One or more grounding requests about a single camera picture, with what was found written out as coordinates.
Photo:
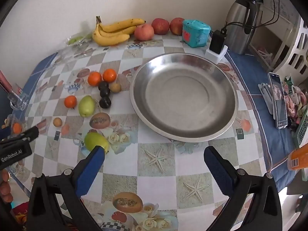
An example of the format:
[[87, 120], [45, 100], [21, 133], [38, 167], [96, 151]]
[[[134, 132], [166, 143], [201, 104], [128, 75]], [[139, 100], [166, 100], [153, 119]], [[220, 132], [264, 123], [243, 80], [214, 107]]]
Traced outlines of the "person's hand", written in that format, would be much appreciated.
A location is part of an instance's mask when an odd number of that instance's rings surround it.
[[11, 203], [13, 201], [13, 196], [11, 194], [11, 188], [9, 185], [9, 174], [8, 171], [3, 169], [1, 171], [1, 186], [0, 186], [0, 191], [1, 191], [1, 198], [3, 199], [4, 202], [6, 203]]

